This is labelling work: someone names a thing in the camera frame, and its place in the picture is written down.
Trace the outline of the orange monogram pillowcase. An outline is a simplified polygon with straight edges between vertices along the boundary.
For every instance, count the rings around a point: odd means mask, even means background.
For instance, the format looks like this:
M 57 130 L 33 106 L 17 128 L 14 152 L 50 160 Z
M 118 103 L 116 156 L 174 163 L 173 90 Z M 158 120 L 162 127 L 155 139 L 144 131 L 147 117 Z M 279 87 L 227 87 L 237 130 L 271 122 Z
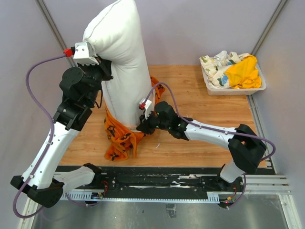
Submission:
M 148 135 L 137 131 L 142 111 L 141 102 L 159 81 L 153 76 L 136 80 L 111 80 L 102 83 L 106 116 L 104 129 L 110 146 L 104 157 L 109 161 L 124 161 L 137 157 L 139 143 Z

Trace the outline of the white pillow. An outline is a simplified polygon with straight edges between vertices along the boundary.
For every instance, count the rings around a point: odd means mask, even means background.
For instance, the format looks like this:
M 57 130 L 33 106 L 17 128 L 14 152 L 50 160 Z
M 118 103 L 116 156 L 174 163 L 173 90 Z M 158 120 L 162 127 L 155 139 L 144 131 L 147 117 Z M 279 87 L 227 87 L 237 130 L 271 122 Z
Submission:
M 135 1 L 118 0 L 104 8 L 88 24 L 83 41 L 112 62 L 113 79 L 102 82 L 106 107 L 117 121 L 135 129 L 142 114 L 139 103 L 152 88 Z

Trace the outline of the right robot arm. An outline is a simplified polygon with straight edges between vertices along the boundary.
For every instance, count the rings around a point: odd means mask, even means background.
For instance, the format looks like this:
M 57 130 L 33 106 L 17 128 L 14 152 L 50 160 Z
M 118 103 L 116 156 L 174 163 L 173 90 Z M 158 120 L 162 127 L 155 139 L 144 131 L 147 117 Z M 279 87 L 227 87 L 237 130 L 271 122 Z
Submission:
M 263 159 L 266 145 L 247 125 L 226 128 L 200 123 L 191 118 L 179 116 L 167 102 L 159 102 L 150 110 L 148 103 L 140 103 L 143 111 L 137 130 L 153 134 L 156 129 L 168 131 L 177 139 L 203 141 L 221 146 L 230 151 L 232 160 L 222 166 L 221 171 L 211 182 L 211 188 L 222 191 L 233 187 L 241 175 L 254 174 Z

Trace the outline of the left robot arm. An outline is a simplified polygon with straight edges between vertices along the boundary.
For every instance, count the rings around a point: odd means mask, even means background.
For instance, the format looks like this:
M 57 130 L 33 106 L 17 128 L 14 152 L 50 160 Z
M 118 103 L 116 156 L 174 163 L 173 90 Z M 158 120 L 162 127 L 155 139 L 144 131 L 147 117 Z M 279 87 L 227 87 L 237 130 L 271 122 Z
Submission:
M 59 84 L 62 102 L 54 116 L 47 115 L 51 129 L 46 142 L 29 168 L 10 182 L 19 193 L 25 193 L 43 207 L 53 207 L 63 194 L 82 185 L 93 189 L 104 185 L 102 171 L 91 163 L 65 175 L 54 174 L 65 151 L 92 114 L 97 95 L 102 93 L 102 81 L 113 79 L 112 62 L 101 57 L 95 60 L 97 64 L 78 64 L 63 73 Z

